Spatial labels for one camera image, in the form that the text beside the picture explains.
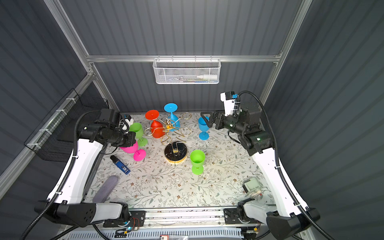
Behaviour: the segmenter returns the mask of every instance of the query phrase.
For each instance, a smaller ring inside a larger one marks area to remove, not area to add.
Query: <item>gray corrugated wall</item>
[[[43,1],[0,1],[0,173],[50,109],[86,75]],[[34,157],[0,200],[0,238],[18,239],[36,217],[65,166]],[[48,239],[59,225],[43,219],[29,239]]]
[[[300,0],[62,1],[90,55],[276,55]],[[220,93],[261,94],[272,63],[223,63],[220,83],[158,85],[149,63],[96,63],[122,111],[223,109]]]
[[[384,1],[315,0],[266,109],[295,187],[335,239],[382,239]]]
[[[151,63],[96,63],[113,98],[123,112],[164,111],[176,103],[178,111],[224,109],[220,93],[250,89],[260,95],[273,63],[222,63],[219,84],[156,84]]]

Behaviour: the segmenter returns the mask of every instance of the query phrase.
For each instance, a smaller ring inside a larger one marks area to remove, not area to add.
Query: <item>plastic wine glass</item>
[[[203,164],[205,162],[205,153],[201,150],[193,150],[189,156],[192,163],[192,173],[200,175],[204,171]]]
[[[207,140],[209,138],[209,134],[206,131],[208,131],[209,127],[207,126],[207,124],[205,123],[203,118],[199,118],[199,128],[202,131],[199,134],[199,138],[201,140]]]
[[[144,149],[138,149],[138,148],[139,148],[139,144],[137,143],[137,141],[132,147],[121,147],[121,149],[124,152],[133,153],[133,160],[135,160],[136,162],[140,162],[145,158],[147,153],[145,152]]]
[[[145,114],[145,118],[148,120],[153,120],[151,124],[151,133],[154,138],[160,138],[165,134],[163,124],[156,119],[159,117],[159,111],[149,110]]]
[[[178,118],[175,114],[173,114],[173,112],[177,110],[177,105],[176,105],[175,103],[168,103],[168,104],[166,104],[166,105],[164,106],[164,110],[165,110],[166,112],[169,112],[169,113],[170,113],[170,117],[169,117],[169,118],[170,118],[172,121],[175,122],[175,123],[173,124],[173,126],[174,126],[174,127],[178,127],[178,128],[180,128],[180,121],[178,121],[179,118]]]
[[[143,138],[144,130],[140,123],[135,122],[129,127],[129,132],[135,132],[136,133],[136,139],[139,147],[144,147],[147,145],[148,140],[146,138]]]

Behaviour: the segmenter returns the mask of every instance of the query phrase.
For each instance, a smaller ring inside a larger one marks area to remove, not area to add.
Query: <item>blue wine glass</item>
[[[209,138],[209,134],[206,131],[208,131],[209,127],[207,126],[203,118],[199,118],[199,128],[202,131],[199,134],[199,138],[201,140],[207,140]]]
[[[164,106],[164,110],[165,110],[166,112],[169,112],[169,113],[170,113],[169,118],[170,118],[172,121],[175,122],[175,123],[173,124],[173,126],[174,126],[174,127],[178,127],[178,128],[180,128],[180,121],[178,121],[179,118],[178,118],[175,114],[173,114],[173,112],[177,110],[177,105],[174,104],[174,103],[168,103],[168,104],[166,104],[166,105]]]

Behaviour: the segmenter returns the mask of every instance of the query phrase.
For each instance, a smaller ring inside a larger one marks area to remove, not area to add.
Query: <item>patterned table surface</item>
[[[165,116],[161,114],[160,119],[164,120]],[[152,122],[143,114],[132,117],[144,129]],[[85,201],[91,202],[104,181],[109,176],[116,175],[119,182],[107,202],[126,202],[132,209],[237,205],[238,201],[248,198],[242,183],[255,176],[262,185],[262,195],[257,200],[260,203],[274,204],[261,170],[246,150],[227,136],[225,129],[210,128],[209,139],[199,139],[199,117],[199,114],[192,114],[190,119],[180,120],[181,127],[192,130],[191,135],[184,138],[188,153],[182,163],[170,164],[164,157],[165,146],[160,139],[144,136],[148,139],[148,144],[140,149],[144,149],[147,156],[141,162],[135,162],[133,154],[121,149],[113,154],[131,170],[128,175],[119,170],[108,155],[103,157]],[[114,147],[109,146],[106,152],[113,149]],[[195,149],[206,154],[204,172],[201,175],[195,175],[191,171],[189,154]]]

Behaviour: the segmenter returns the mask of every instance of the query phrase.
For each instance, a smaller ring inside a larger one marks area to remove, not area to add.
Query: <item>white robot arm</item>
[[[240,95],[251,94],[257,104],[240,104]],[[215,123],[215,129],[226,128],[229,132],[238,134],[238,140],[256,162],[271,189],[276,205],[260,204],[254,199],[246,199],[238,203],[238,217],[245,222],[250,218],[268,225],[277,240],[290,237],[313,225],[326,238],[333,239],[322,230],[316,221],[320,215],[315,208],[308,207],[293,186],[280,159],[277,158],[277,143],[274,138],[264,106],[251,92],[242,91],[239,94],[226,92],[220,94],[224,102],[224,111],[201,112],[208,127]],[[270,133],[261,129],[261,114],[264,114]]]
[[[136,142],[135,133],[127,132],[133,123],[130,116],[124,117],[113,109],[102,109],[98,120],[78,129],[82,115],[75,126],[74,150],[68,163],[47,200],[39,201],[35,211],[39,213],[27,227],[21,239],[25,239],[33,226],[45,217],[51,222],[85,227],[106,219],[128,221],[130,218],[126,203],[83,203],[87,180],[92,181],[92,172],[98,167],[97,161],[103,146],[110,143],[114,147],[131,147]]]

